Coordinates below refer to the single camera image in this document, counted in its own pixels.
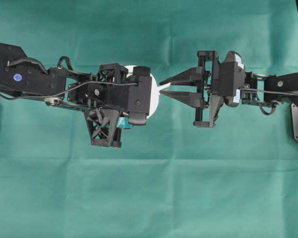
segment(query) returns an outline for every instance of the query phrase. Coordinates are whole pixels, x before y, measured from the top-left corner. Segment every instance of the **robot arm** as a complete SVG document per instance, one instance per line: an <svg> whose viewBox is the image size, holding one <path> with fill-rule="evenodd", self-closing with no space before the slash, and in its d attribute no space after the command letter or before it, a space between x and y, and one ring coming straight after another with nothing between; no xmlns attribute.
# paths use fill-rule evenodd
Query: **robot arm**
<svg viewBox="0 0 298 238"><path fill-rule="evenodd" d="M121 147L123 129L147 122L150 68L134 67L133 74L127 74L128 70L117 63L101 65L96 75L76 72L68 57L45 69L21 47L0 43L0 96L83 112L92 145ZM74 83L66 89L68 78Z"/></svg>
<svg viewBox="0 0 298 238"><path fill-rule="evenodd" d="M162 91L161 94L176 99L195 108L196 127L214 127L219 110L226 104L237 107L240 102L258 106L264 115L271 115L284 102L291 104L294 139L298 142L298 73L282 76L260 75L245 72L241 56L228 52L223 62L219 62L216 51L199 51L198 67L188 69L160 84L186 85L197 88L196 93ZM212 62L211 71L206 70L206 62ZM264 89L258 89L258 82L264 82ZM264 93L260 100L258 93ZM209 108L209 118L203 120L203 110Z"/></svg>

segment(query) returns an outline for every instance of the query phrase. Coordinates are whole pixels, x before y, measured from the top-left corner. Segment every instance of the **green cloth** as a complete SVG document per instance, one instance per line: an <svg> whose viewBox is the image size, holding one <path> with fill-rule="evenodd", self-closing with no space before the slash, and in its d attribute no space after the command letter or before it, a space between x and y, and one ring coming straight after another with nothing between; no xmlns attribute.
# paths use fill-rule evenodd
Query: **green cloth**
<svg viewBox="0 0 298 238"><path fill-rule="evenodd" d="M295 0L0 0L0 42L45 67L136 64L158 82L197 66L198 50L298 72ZM0 98L0 238L298 238L289 105L270 117L224 106L215 128L193 120L161 96L121 149L103 148L82 113Z"/></svg>

